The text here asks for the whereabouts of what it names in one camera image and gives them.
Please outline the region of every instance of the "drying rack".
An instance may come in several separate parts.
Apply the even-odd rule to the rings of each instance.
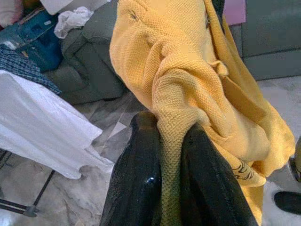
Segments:
[[[7,161],[10,158],[10,156],[12,155],[11,152],[3,150],[0,148],[0,171],[3,168],[3,166],[8,165]],[[40,193],[38,194],[36,200],[34,201],[33,205],[31,206],[25,206],[25,205],[21,205],[19,203],[15,203],[15,202],[10,202],[8,200],[4,200],[4,199],[0,199],[0,209],[3,210],[8,210],[14,213],[19,213],[22,215],[25,215],[27,217],[30,218],[34,218],[37,216],[39,210],[37,209],[37,205],[42,197],[42,195],[44,194],[51,178],[53,177],[55,171],[52,170],[51,173],[49,174],[44,186],[42,187]]]

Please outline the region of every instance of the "marble floor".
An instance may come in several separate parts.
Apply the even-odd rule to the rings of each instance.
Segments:
[[[264,96],[274,105],[296,138],[301,135],[301,77],[260,81]],[[103,133],[93,141],[98,153],[116,162],[129,137],[132,117],[145,108],[127,92],[113,101],[99,101],[76,106]],[[108,184],[100,170],[85,166],[79,180],[56,173],[38,204],[40,213],[28,218],[0,210],[0,226],[96,226],[99,224]],[[50,168],[31,160],[11,155],[0,171],[0,198],[30,205],[47,179]],[[301,184],[293,180],[288,166],[274,172],[265,185],[263,226],[297,226],[301,216],[279,210],[275,192],[299,191]]]

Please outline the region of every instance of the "yellow towel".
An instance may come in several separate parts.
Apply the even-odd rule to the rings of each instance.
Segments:
[[[233,168],[261,224],[263,185],[294,137],[263,98],[211,0],[119,0],[110,46],[117,74],[158,117],[162,225],[180,225],[183,138],[196,122]]]

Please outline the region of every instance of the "gray upholstery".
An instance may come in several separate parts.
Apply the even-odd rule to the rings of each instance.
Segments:
[[[45,73],[68,102],[81,104],[122,96],[125,86],[109,56],[116,11],[117,0],[113,0],[97,9],[83,28],[71,30],[62,41],[62,64]]]
[[[246,22],[230,29],[254,78],[301,75],[301,0],[246,3]]]

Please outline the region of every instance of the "white crumpled cloth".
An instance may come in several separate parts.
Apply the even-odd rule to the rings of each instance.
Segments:
[[[110,178],[113,163],[92,141],[102,130],[44,86],[0,70],[0,148],[29,158],[67,178],[97,166]]]
[[[65,11],[58,16],[58,22],[55,26],[55,35],[60,38],[66,38],[68,31],[74,28],[83,27],[94,12],[86,7],[79,7],[73,12]]]

